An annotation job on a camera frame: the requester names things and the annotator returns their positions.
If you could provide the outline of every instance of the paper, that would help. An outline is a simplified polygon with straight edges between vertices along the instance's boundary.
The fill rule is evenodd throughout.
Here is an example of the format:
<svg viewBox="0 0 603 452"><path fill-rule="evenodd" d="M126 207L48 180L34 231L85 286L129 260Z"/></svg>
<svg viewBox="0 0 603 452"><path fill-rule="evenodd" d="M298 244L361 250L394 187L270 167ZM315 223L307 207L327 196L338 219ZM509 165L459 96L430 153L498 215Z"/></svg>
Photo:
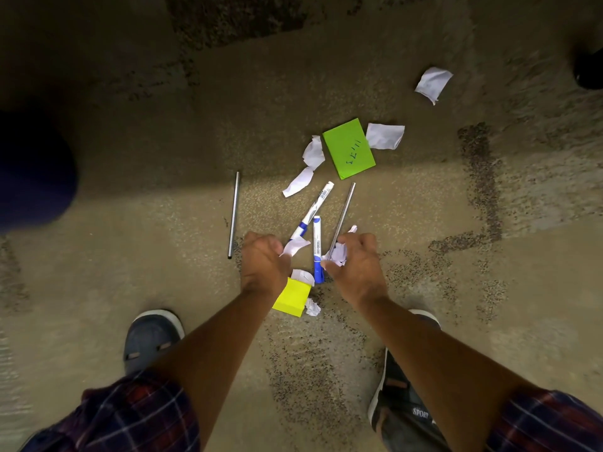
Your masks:
<svg viewBox="0 0 603 452"><path fill-rule="evenodd" d="M356 233L358 231L358 227L356 225L352 225L350 231L348 233ZM335 243L335 247L331 251L331 257L329 258L329 253L322 256L323 260L331 260L335 262L337 266L345 265L345 261L347 259L347 248L343 243Z"/></svg>
<svg viewBox="0 0 603 452"><path fill-rule="evenodd" d="M313 317L320 314L320 306L314 303L312 298L306 300L306 314Z"/></svg>
<svg viewBox="0 0 603 452"><path fill-rule="evenodd" d="M286 312L292 316L302 317L301 315L306 306L310 288L305 282L287 278L287 285L276 299L272 309Z"/></svg>
<svg viewBox="0 0 603 452"><path fill-rule="evenodd" d="M367 141L371 149L396 149L404 134L404 125L369 123Z"/></svg>
<svg viewBox="0 0 603 452"><path fill-rule="evenodd" d="M314 287L314 276L303 269L294 269L293 273L291 273L291 279L304 282L310 287Z"/></svg>
<svg viewBox="0 0 603 452"><path fill-rule="evenodd" d="M435 105L442 89L452 76L453 74L449 71L432 67L421 76L415 92L425 95Z"/></svg>
<svg viewBox="0 0 603 452"><path fill-rule="evenodd" d="M306 241L301 236L293 236L293 239L291 239L291 241L289 241L287 243L287 245L283 249L283 253L280 256L282 257L283 255L288 254L291 257L293 257L299 249L301 249L309 244L310 244L310 241Z"/></svg>
<svg viewBox="0 0 603 452"><path fill-rule="evenodd" d="M312 135L312 142L307 145L302 157L306 165L312 168L312 171L320 166L324 161L323 143L320 136Z"/></svg>
<svg viewBox="0 0 603 452"><path fill-rule="evenodd" d="M375 166L373 153L358 119L328 130L323 136L340 179Z"/></svg>
<svg viewBox="0 0 603 452"><path fill-rule="evenodd" d="M283 190L285 198L289 198L294 193L297 193L304 187L306 187L312 180L314 171L309 166L306 166L301 173L297 175L297 178L293 179L289 184L289 187Z"/></svg>

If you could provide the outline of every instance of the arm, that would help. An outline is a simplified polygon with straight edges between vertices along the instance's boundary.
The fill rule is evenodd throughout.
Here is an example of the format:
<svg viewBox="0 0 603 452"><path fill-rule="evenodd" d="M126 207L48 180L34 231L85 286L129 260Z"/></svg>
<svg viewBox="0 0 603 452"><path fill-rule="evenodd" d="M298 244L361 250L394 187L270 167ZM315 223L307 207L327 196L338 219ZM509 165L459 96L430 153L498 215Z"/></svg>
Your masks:
<svg viewBox="0 0 603 452"><path fill-rule="evenodd" d="M450 448L483 451L502 404L532 384L391 301L374 235L347 233L338 240L347 245L346 264L323 266L343 297L379 334Z"/></svg>
<svg viewBox="0 0 603 452"><path fill-rule="evenodd" d="M291 258L279 257L274 235L245 235L241 293L153 364L180 384L191 400L200 428L201 449L260 324L285 288Z"/></svg>

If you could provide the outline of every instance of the sticky note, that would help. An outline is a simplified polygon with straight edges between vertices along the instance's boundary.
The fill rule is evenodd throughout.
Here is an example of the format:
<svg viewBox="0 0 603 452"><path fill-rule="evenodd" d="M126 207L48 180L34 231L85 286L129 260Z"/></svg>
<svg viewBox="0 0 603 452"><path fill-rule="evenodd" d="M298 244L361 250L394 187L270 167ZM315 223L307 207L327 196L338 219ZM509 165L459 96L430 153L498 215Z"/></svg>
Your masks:
<svg viewBox="0 0 603 452"><path fill-rule="evenodd" d="M276 299L272 309L286 312L292 316L302 317L306 306L307 296L310 294L310 285L305 282L287 278L287 285Z"/></svg>
<svg viewBox="0 0 603 452"><path fill-rule="evenodd" d="M341 179L375 166L373 153L358 119L328 130L323 136Z"/></svg>

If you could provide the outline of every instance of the person's right arm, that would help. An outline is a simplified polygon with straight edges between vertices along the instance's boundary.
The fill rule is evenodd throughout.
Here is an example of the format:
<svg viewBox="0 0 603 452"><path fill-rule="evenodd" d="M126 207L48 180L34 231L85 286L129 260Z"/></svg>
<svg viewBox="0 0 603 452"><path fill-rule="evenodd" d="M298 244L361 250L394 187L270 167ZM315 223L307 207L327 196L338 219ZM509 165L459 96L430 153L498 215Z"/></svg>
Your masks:
<svg viewBox="0 0 603 452"><path fill-rule="evenodd" d="M323 262L342 296L379 334L455 452L482 452L499 410L519 388L514 372L426 325L391 301L372 234L347 233L347 261Z"/></svg>

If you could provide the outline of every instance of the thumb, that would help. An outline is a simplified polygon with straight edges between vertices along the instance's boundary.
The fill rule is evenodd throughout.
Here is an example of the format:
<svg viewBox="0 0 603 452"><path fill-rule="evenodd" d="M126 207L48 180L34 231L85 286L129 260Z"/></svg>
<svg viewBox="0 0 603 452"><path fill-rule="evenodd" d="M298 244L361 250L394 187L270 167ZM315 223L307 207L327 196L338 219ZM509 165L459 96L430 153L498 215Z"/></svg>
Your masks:
<svg viewBox="0 0 603 452"><path fill-rule="evenodd" d="M341 266L337 266L334 261L323 260L320 262L320 266L331 276L334 280L337 280L341 272Z"/></svg>

